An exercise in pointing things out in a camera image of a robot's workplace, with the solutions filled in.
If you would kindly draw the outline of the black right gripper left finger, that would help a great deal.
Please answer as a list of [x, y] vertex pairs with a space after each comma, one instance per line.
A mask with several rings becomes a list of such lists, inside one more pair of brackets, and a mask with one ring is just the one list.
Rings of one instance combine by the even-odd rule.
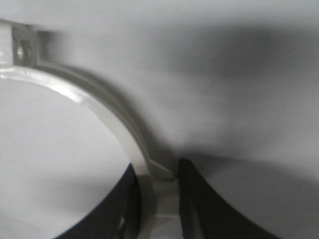
[[141, 195], [131, 164], [103, 199], [60, 239], [136, 239], [141, 224]]

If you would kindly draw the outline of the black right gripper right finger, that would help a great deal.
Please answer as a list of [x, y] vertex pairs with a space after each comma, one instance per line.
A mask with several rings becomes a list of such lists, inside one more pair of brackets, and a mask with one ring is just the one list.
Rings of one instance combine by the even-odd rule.
[[178, 163], [186, 239], [316, 239], [319, 184], [263, 164]]

